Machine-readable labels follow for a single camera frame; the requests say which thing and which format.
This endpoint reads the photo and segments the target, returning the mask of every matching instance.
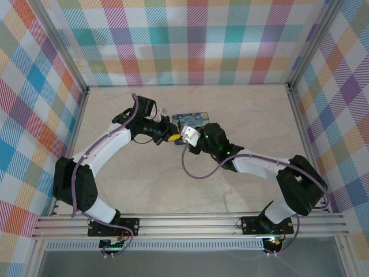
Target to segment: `yellow tag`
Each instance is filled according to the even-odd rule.
[[[180,139],[180,134],[174,134],[173,136],[171,136],[168,141],[174,141]]]

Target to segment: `mounting plate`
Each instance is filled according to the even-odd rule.
[[[244,216],[241,218],[241,227],[243,235],[265,235],[266,232],[259,223],[258,216]],[[293,234],[293,225],[291,218],[284,219],[281,223],[276,224],[270,234],[283,235],[284,228],[286,234]]]
[[[121,218],[121,221],[117,225],[125,226],[131,229],[133,231],[134,236],[136,236],[138,235],[138,230],[140,228],[140,219],[139,218]],[[95,221],[91,221],[89,224],[87,236],[89,237],[120,237],[122,235],[122,232],[124,236],[130,235],[130,233],[126,230],[107,227]]]

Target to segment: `plaid wall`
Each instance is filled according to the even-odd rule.
[[[369,276],[369,1],[347,0],[296,91],[336,212]]]
[[[0,2],[0,276],[19,276],[82,93],[25,0]]]
[[[101,86],[285,83],[323,1],[43,3],[86,82]]]
[[[287,82],[286,83],[290,83],[291,80],[292,80],[292,78],[294,77],[295,72],[296,72],[296,69],[298,68],[298,66],[299,66],[302,58],[304,57],[305,53],[307,52],[307,50],[308,50],[308,48],[310,46],[311,40],[313,39],[315,33],[317,32],[318,27],[319,27],[320,23],[322,22],[322,20],[323,20],[325,14],[327,12],[327,9],[328,9],[329,4],[331,3],[331,1],[332,0],[325,0],[324,1],[324,4],[321,7],[321,10],[319,11],[318,16],[316,17],[316,19],[314,21],[314,24],[312,25],[312,27],[310,29],[310,32],[309,32],[309,34],[306,37],[306,40],[304,42],[304,45],[301,48],[300,53],[299,53],[298,57],[296,58],[295,63],[293,64],[292,70],[289,73],[289,76],[288,76],[288,79],[287,79]]]

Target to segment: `vent grille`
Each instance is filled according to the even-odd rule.
[[[207,251],[207,250],[259,250],[263,248],[261,238],[237,239],[138,239],[136,238],[127,250],[178,250],[178,251]],[[89,251],[100,250],[99,240],[85,239],[67,242],[49,241],[47,251]]]

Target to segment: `marble surface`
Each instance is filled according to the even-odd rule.
[[[154,99],[169,115],[209,113],[210,122],[225,130],[230,142],[278,158],[304,155],[283,85],[171,86],[92,88],[74,153],[100,136],[114,116],[133,105],[131,93]],[[140,142],[147,137],[138,136]],[[260,211],[282,197],[278,183],[251,174],[219,170],[194,180],[182,169],[184,146],[130,142],[99,171],[99,196],[122,213]],[[194,175],[211,172],[207,154],[185,157]],[[59,206],[59,214],[70,214]]]

